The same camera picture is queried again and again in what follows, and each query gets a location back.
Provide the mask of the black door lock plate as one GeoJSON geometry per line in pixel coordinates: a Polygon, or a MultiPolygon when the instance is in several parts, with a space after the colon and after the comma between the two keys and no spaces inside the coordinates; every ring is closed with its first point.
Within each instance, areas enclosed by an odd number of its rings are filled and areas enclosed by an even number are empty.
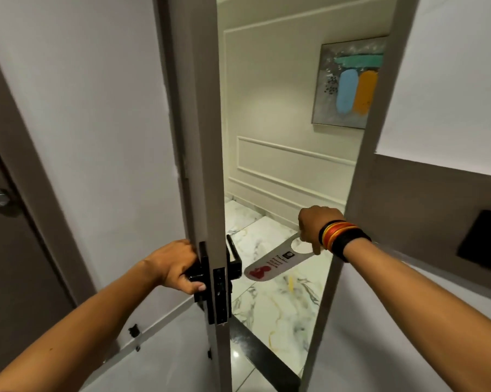
{"type": "MultiPolygon", "coordinates": [[[[204,241],[198,244],[198,259],[201,257],[207,257],[210,264],[210,257],[204,241]]],[[[228,303],[230,284],[227,280],[227,267],[215,269],[210,267],[210,279],[206,286],[207,289],[204,292],[195,294],[195,302],[205,302],[209,325],[227,323],[230,317],[230,305],[228,303]]]]}

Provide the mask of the abstract framed painting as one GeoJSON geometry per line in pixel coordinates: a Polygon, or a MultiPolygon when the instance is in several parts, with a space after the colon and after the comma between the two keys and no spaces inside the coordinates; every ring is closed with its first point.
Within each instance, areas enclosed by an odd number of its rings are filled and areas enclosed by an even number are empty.
{"type": "Polygon", "coordinates": [[[312,124],[366,128],[387,39],[321,45],[312,124]]]}

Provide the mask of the black wall panel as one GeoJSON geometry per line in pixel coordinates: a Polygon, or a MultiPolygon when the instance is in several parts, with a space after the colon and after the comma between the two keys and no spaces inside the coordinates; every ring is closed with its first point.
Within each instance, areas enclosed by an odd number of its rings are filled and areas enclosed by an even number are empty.
{"type": "Polygon", "coordinates": [[[491,270],[491,210],[481,210],[457,250],[457,256],[491,270]]]}

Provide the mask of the person's left hand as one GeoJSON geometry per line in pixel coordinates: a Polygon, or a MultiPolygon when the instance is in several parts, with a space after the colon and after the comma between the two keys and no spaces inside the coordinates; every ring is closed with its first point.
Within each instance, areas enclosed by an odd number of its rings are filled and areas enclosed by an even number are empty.
{"type": "Polygon", "coordinates": [[[154,286],[179,290],[179,278],[196,261],[197,255],[187,239],[176,240],[155,250],[143,262],[150,270],[154,286]]]}

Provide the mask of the white door hanger sign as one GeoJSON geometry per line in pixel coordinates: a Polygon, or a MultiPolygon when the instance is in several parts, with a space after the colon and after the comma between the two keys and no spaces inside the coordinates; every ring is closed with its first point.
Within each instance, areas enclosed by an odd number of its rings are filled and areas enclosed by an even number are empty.
{"type": "Polygon", "coordinates": [[[246,267],[243,276],[254,282],[268,282],[313,256],[312,245],[301,241],[296,233],[246,267]]]}

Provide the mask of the red yellow black wrist bands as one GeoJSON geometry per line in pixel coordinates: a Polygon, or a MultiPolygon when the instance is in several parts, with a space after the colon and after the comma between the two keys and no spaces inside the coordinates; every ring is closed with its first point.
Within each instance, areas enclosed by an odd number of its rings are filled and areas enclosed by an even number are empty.
{"type": "Polygon", "coordinates": [[[326,223],[318,233],[321,247],[339,257],[344,263],[348,259],[344,256],[344,249],[348,243],[356,239],[372,239],[357,225],[345,220],[333,220],[326,223]]]}

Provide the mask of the grey door frame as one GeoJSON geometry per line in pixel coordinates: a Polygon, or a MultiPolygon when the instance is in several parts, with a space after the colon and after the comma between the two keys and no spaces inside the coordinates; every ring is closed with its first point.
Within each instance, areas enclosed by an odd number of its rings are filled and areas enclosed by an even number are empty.
{"type": "MultiPolygon", "coordinates": [[[[357,209],[364,197],[367,181],[371,174],[372,163],[381,130],[385,123],[387,111],[393,89],[398,77],[399,68],[403,59],[405,46],[409,37],[414,16],[420,0],[397,0],[388,43],[384,56],[383,66],[380,69],[380,78],[375,89],[376,99],[368,115],[367,126],[360,145],[360,152],[356,163],[351,189],[345,207],[346,216],[354,221],[357,209]]],[[[314,329],[308,357],[303,368],[301,384],[298,392],[308,392],[314,366],[317,361],[323,335],[327,329],[327,322],[331,313],[334,296],[342,273],[344,263],[334,256],[328,272],[325,291],[318,311],[316,327],[314,329]]]]}

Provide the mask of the white door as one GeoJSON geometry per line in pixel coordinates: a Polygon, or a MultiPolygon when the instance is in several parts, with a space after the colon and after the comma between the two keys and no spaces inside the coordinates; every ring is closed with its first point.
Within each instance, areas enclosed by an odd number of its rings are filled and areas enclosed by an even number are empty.
{"type": "MultiPolygon", "coordinates": [[[[227,267],[216,0],[153,0],[188,239],[227,267]]],[[[229,320],[205,331],[218,392],[233,392],[229,320]]]]}

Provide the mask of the person's left forearm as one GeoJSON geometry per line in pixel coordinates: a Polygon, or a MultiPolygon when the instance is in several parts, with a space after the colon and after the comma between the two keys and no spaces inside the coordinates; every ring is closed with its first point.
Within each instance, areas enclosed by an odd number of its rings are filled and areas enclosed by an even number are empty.
{"type": "Polygon", "coordinates": [[[0,392],[77,392],[166,271],[143,260],[81,304],[0,373],[0,392]]]}

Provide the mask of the brown door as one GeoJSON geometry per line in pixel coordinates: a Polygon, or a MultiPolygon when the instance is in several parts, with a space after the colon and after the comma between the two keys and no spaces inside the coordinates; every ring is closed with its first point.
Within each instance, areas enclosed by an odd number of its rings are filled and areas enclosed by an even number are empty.
{"type": "Polygon", "coordinates": [[[0,372],[97,289],[0,68],[0,372]]]}

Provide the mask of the person's right forearm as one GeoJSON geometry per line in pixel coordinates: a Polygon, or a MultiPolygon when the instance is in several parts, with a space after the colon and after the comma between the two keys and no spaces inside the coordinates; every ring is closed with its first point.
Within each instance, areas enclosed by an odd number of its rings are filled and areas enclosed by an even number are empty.
{"type": "Polygon", "coordinates": [[[491,320],[367,239],[343,256],[454,392],[491,392],[491,320]]]}

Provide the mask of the person's right hand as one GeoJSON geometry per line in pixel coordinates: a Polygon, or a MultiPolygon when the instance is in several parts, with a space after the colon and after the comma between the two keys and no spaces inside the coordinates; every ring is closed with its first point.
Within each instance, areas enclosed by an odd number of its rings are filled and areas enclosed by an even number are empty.
{"type": "Polygon", "coordinates": [[[340,210],[318,205],[301,209],[298,214],[301,240],[310,243],[309,239],[318,238],[321,228],[333,220],[345,220],[340,210]]]}

